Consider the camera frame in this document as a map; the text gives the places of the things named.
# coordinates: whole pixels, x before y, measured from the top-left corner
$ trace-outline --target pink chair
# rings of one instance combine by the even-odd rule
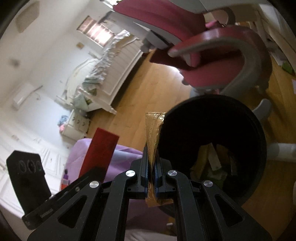
[[[272,64],[267,48],[253,30],[184,10],[169,0],[124,0],[108,18],[143,41],[142,50],[157,48],[151,62],[180,70],[191,96],[214,89],[239,97],[258,85],[268,88]]]

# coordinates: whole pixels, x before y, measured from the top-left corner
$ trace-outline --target purple fabric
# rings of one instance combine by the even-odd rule
[[[68,169],[70,183],[80,173],[91,139],[85,138],[75,143],[71,149],[65,169]],[[133,148],[116,145],[104,182],[112,181],[119,173],[130,168],[132,161],[142,158],[143,153]],[[148,208],[145,200],[131,199],[129,202],[127,226],[163,232],[166,230],[168,215],[159,208]]]

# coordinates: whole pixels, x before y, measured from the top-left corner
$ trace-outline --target trash bin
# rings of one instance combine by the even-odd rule
[[[236,157],[237,176],[228,175],[223,191],[242,205],[259,184],[266,163],[266,140],[259,120],[231,97],[204,95],[185,100],[165,116],[159,155],[190,178],[201,145],[225,146]]]

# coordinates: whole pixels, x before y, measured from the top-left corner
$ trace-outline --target wooden floor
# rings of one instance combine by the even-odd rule
[[[189,97],[190,87],[181,84],[182,76],[168,66],[151,64],[146,58],[113,106],[117,115],[97,110],[91,121],[89,137],[97,127],[120,136],[119,144],[143,150],[145,145],[145,112],[166,112]],[[296,143],[296,95],[292,76],[273,60],[270,87],[265,97],[273,103],[273,112],[264,129],[268,142]],[[262,99],[256,90],[241,101],[254,108]],[[262,180],[243,208],[276,240],[295,214],[292,203],[296,181],[296,163],[267,161]]]

